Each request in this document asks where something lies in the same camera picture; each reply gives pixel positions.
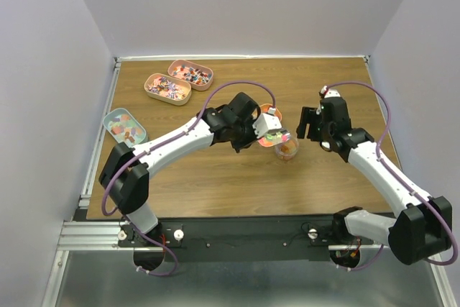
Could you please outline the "metal scoop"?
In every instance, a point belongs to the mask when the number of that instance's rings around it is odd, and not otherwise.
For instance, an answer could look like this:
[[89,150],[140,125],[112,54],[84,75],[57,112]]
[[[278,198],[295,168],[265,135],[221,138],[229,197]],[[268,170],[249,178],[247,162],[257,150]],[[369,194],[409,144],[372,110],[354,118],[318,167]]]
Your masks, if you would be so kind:
[[286,129],[280,129],[276,132],[266,133],[257,142],[261,147],[274,147],[288,142],[291,138],[291,133]]

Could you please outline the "orange candy tray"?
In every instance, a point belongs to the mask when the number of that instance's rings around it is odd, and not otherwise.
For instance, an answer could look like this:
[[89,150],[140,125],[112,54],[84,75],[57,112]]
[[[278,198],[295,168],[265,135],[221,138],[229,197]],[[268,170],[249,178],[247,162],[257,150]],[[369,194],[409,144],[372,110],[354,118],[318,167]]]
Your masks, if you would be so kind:
[[262,113],[276,116],[280,121],[282,121],[282,113],[278,108],[274,107],[271,104],[262,104],[259,107]]

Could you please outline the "clear plastic cup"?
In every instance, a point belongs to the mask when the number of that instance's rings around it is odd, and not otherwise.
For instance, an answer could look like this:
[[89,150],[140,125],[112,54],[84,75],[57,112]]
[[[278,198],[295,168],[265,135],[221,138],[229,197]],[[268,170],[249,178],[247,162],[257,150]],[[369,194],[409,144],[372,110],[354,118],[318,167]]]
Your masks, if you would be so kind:
[[296,138],[290,138],[288,141],[275,146],[275,154],[279,160],[290,161],[298,153],[299,144]]

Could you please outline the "grey candy tray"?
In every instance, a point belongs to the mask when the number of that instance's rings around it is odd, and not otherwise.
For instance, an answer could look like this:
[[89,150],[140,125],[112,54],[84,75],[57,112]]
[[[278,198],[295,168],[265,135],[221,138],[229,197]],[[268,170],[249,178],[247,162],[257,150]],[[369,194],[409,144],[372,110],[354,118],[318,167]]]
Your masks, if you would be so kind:
[[103,127],[117,143],[128,147],[148,141],[145,128],[125,108],[117,108],[103,118]]

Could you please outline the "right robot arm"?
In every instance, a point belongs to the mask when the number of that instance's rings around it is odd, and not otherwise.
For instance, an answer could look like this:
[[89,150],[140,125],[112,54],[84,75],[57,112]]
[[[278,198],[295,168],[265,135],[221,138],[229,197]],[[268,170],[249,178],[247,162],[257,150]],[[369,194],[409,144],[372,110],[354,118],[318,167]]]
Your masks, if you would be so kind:
[[317,108],[303,107],[296,129],[299,139],[317,142],[356,168],[384,197],[391,217],[351,207],[333,215],[332,238],[341,244],[355,237],[388,246],[403,264],[411,265],[452,251],[445,265],[453,264],[459,247],[452,232],[452,205],[419,188],[380,149],[362,128],[354,128],[346,101],[340,96],[323,98]]

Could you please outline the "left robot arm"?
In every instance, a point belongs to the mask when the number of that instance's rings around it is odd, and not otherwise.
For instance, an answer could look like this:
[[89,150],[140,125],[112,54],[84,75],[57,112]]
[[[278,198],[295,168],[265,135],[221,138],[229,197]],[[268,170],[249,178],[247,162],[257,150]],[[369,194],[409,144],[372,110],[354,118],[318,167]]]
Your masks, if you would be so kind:
[[236,152],[250,147],[266,135],[271,118],[240,92],[228,104],[204,106],[189,122],[157,139],[133,147],[119,143],[98,179],[104,195],[134,225],[135,238],[144,246],[153,245],[160,221],[147,204],[150,179],[180,158],[215,144],[228,142]]

